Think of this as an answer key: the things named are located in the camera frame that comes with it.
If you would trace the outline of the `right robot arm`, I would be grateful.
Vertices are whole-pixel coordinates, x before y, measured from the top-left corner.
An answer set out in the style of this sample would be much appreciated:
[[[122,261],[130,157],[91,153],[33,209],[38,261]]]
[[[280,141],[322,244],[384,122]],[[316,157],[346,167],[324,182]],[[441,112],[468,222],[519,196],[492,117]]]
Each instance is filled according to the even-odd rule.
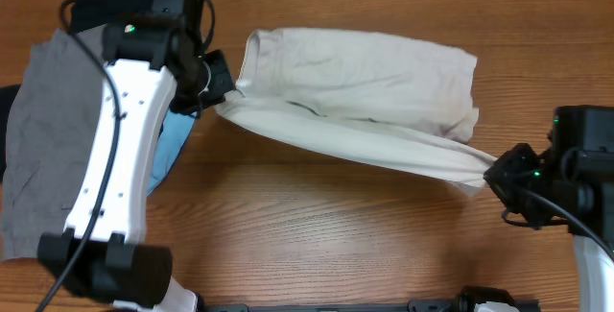
[[[522,228],[565,226],[574,238],[582,311],[613,308],[613,109],[555,109],[550,148],[519,143],[484,180]]]

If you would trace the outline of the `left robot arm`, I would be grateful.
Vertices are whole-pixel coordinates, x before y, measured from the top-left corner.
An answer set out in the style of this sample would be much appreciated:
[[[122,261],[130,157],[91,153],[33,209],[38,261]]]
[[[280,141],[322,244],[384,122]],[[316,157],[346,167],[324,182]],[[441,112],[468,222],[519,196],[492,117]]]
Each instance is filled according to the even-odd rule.
[[[202,311],[202,297],[172,275],[165,247],[145,243],[154,152],[168,112],[198,119],[234,89],[224,54],[201,29],[211,0],[64,0],[74,41],[103,28],[102,50],[82,45],[103,83],[82,188],[60,234],[39,238],[37,259],[55,288],[121,311]]]

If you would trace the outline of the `beige shorts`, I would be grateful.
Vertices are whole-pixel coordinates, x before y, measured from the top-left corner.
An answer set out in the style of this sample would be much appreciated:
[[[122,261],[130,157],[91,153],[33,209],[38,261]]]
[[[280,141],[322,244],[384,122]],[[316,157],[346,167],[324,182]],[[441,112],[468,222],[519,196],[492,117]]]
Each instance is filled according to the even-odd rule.
[[[494,157],[470,139],[475,56],[376,32],[280,28],[249,37],[224,119],[301,149],[446,181],[485,186]]]

